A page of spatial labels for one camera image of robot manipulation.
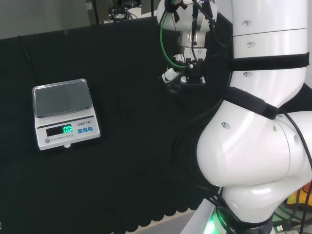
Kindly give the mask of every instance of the white wall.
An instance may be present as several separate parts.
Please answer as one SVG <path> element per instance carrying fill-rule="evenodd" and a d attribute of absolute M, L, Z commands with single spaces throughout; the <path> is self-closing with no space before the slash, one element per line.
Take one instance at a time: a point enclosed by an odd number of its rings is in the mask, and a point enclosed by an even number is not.
<path fill-rule="evenodd" d="M 310 51 L 310 66 L 307 71 L 306 84 L 312 88 L 312 0 L 309 0 L 309 51 Z M 215 0 L 219 12 L 224 15 L 229 21 L 232 21 L 232 6 L 231 0 Z"/>
<path fill-rule="evenodd" d="M 87 25 L 86 0 L 0 0 L 0 39 Z"/>

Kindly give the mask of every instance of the velcro strap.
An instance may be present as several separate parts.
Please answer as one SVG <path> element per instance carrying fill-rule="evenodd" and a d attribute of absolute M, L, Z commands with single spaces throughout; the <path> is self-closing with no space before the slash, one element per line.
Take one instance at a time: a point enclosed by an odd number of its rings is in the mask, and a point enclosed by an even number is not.
<path fill-rule="evenodd" d="M 275 119 L 279 112 L 277 107 L 235 87 L 227 87 L 223 93 L 223 99 L 268 119 Z"/>
<path fill-rule="evenodd" d="M 258 71 L 301 68 L 309 65 L 309 53 L 252 58 L 235 58 L 229 64 L 230 71 Z"/>

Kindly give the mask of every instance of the digital scale display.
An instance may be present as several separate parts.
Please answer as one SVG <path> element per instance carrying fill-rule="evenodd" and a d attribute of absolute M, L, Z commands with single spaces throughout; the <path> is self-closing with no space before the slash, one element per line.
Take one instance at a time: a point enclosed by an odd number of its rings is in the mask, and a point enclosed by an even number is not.
<path fill-rule="evenodd" d="M 66 124 L 63 126 L 58 126 L 55 128 L 48 128 L 46 129 L 47 131 L 47 136 L 54 136 L 54 135 L 58 135 L 58 134 L 62 134 L 62 133 L 70 133 L 73 131 L 73 127 L 71 124 Z"/>

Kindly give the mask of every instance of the black tablecloth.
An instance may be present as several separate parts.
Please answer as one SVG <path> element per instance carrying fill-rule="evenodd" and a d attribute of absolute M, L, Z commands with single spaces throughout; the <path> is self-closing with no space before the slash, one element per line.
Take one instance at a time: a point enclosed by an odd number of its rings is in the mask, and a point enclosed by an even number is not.
<path fill-rule="evenodd" d="M 223 26 L 228 42 L 231 25 Z M 134 231 L 201 203 L 204 195 L 187 175 L 172 179 L 172 141 L 218 101 L 229 77 L 227 51 L 212 44 L 209 53 L 221 54 L 207 61 L 207 85 L 172 96 L 157 79 L 166 67 L 157 28 L 148 18 L 0 41 L 0 222 L 6 234 Z M 165 32 L 164 39 L 167 53 L 177 53 L 176 33 Z M 101 138 L 40 151 L 32 88 L 78 78 L 88 82 Z M 182 161 L 195 156 L 203 126 L 185 137 Z"/>

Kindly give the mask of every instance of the yellow object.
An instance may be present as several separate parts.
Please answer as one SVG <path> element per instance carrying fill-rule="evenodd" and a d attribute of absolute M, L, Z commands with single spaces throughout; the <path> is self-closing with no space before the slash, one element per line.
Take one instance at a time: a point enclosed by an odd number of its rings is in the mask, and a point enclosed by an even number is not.
<path fill-rule="evenodd" d="M 303 189 L 301 189 L 300 197 L 299 197 L 299 204 L 305 204 L 306 198 L 307 198 L 307 193 L 303 191 Z M 297 200 L 297 192 L 293 193 L 287 198 L 287 204 L 293 205 L 296 203 L 296 200 Z M 309 205 L 312 206 L 312 195 L 310 195 L 310 198 L 309 198 Z"/>

